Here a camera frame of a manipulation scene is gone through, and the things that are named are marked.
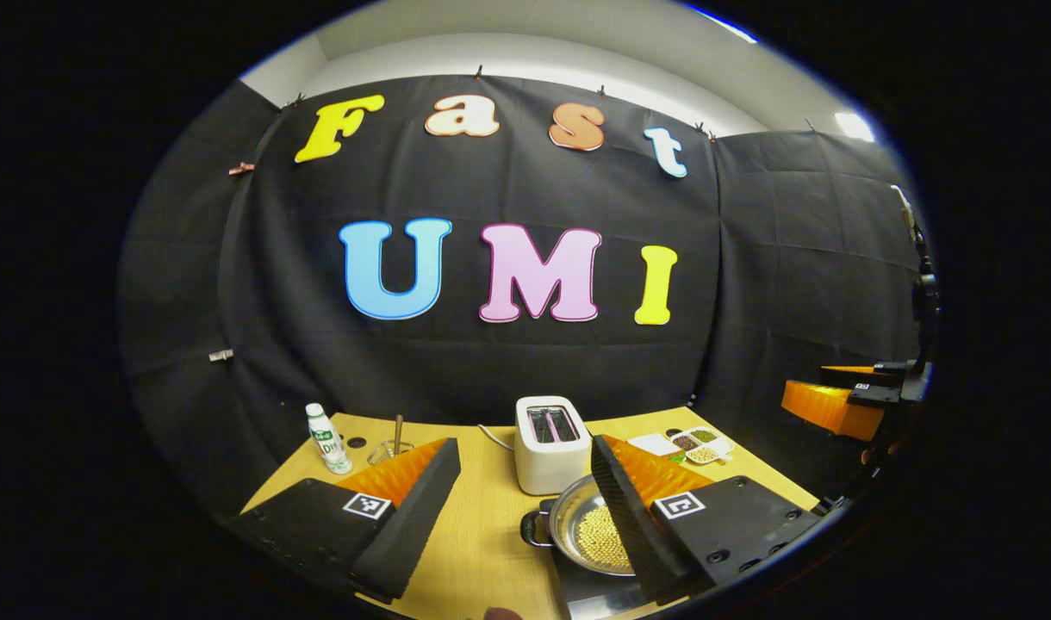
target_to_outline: stainless steel pot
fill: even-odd
[[[521,537],[522,541],[534,546],[553,546],[560,549],[569,560],[581,565],[583,569],[593,570],[595,573],[614,575],[617,577],[633,577],[633,567],[630,565],[624,570],[614,569],[612,565],[602,565],[585,557],[580,547],[576,544],[576,529],[583,516],[598,507],[604,507],[605,501],[598,492],[598,485],[594,481],[593,475],[585,475],[577,479],[571,487],[564,489],[563,494],[552,504],[550,512],[540,510],[532,511],[522,517]],[[537,541],[537,517],[548,517],[547,528],[549,539],[553,542]]]

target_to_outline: orange letter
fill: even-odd
[[[603,137],[596,125],[605,122],[601,110],[581,103],[563,103],[552,111],[556,125],[550,126],[552,144],[569,149],[593,151],[601,146]]]
[[[479,95],[456,95],[434,103],[434,112],[427,119],[427,131],[434,136],[490,136],[499,129],[494,121],[494,102]]]
[[[317,111],[320,119],[315,123],[315,129],[312,129],[312,136],[308,138],[308,145],[296,153],[296,164],[336,153],[337,149],[342,148],[341,142],[335,141],[337,131],[342,131],[343,138],[352,136],[353,131],[356,131],[356,128],[360,126],[360,121],[364,121],[365,110],[376,111],[384,106],[383,96],[372,95],[371,98],[332,103],[332,105],[321,108]]]

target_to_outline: yellow letter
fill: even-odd
[[[672,319],[672,311],[666,309],[666,290],[672,286],[672,265],[679,262],[679,255],[661,245],[646,245],[640,255],[647,263],[647,274],[644,299],[633,317],[639,326],[662,326]]]
[[[434,103],[434,109],[446,110],[434,112],[427,119],[427,131],[434,136],[490,136],[499,129],[499,124],[494,121],[494,102],[479,95],[444,98]]]
[[[296,164],[321,157],[330,157],[342,148],[341,142],[335,141],[337,130],[342,130],[342,137],[348,138],[360,126],[360,121],[365,119],[365,110],[376,111],[385,106],[384,96],[372,95],[371,98],[353,99],[351,102],[330,103],[329,106],[317,111],[320,119],[312,129],[312,137],[308,138],[308,145],[296,153]],[[349,117],[346,112],[353,110]]]

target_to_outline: toaster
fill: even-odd
[[[559,494],[588,474],[591,433],[562,396],[518,398],[514,468],[530,495]]]

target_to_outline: wooden table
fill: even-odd
[[[380,441],[394,435],[393,420],[364,418],[347,413],[335,413],[332,420],[346,439],[364,436],[368,440],[363,448],[346,448],[353,461],[353,472],[368,468],[368,455]],[[585,427],[596,435],[605,433],[619,439],[664,432],[668,428],[692,427],[709,427],[719,435],[725,436],[714,425],[687,408],[589,421]],[[514,446],[513,427],[488,427],[488,431],[507,445]],[[556,495],[534,497],[523,494],[514,473],[513,452],[492,441],[478,427],[404,425],[404,441],[415,446],[423,446],[442,436],[457,438],[460,476],[438,515],[437,524],[432,530],[430,541],[426,551],[423,551],[423,558],[418,561],[407,592],[390,605],[377,603],[363,595],[356,596],[369,603],[419,619],[480,620],[488,607],[512,608],[526,620],[564,618],[566,613],[558,595],[552,552],[527,545],[518,534],[518,522],[522,515],[537,510],[537,503],[542,498],[554,498]],[[683,467],[715,481],[734,475],[746,475],[799,507],[808,510],[817,505],[818,499],[813,495],[745,451],[741,445],[736,443],[731,456],[731,461],[715,461],[704,466],[686,460]],[[335,475],[327,470],[315,443],[308,438],[262,484],[250,501],[246,502],[243,512],[305,478],[337,482],[346,476]],[[659,605],[650,603],[613,618],[639,618],[658,608]]]

